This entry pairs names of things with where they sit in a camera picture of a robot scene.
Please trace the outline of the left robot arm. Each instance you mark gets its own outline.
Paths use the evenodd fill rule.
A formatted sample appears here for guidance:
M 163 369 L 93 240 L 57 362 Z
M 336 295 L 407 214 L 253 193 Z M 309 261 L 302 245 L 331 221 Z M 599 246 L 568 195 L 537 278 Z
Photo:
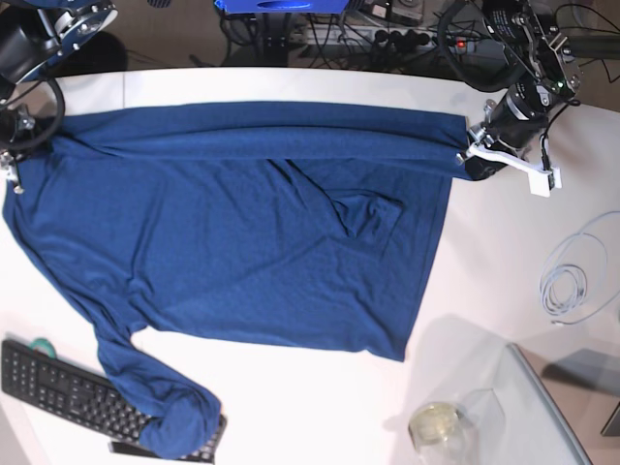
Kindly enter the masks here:
M 475 77 L 452 51 L 450 28 L 466 8 L 476 10 L 487 38 L 502 48 L 505 65 L 494 77 Z M 559 185 L 552 172 L 548 139 L 553 122 L 569 107 L 577 107 L 579 74 L 570 71 L 562 57 L 568 37 L 550 15 L 538 15 L 529 1 L 454 1 L 440 15 L 437 46 L 456 77 L 471 88 L 505 95 L 485 111 L 484 120 L 468 130 L 469 146 L 458 154 L 473 180 L 525 160 L 533 137 L 540 138 L 542 173 L 550 187 Z

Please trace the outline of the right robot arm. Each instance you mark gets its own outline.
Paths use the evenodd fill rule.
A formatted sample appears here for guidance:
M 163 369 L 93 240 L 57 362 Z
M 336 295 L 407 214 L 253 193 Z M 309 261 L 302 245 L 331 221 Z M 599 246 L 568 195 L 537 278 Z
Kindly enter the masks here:
M 66 1 L 57 7 L 11 1 L 1 12 L 1 159 L 21 160 L 59 129 L 65 115 L 63 91 L 55 78 L 59 64 L 79 51 L 115 20 L 110 1 Z M 46 84 L 55 99 L 55 114 L 38 125 L 16 87 L 29 82 L 32 92 Z

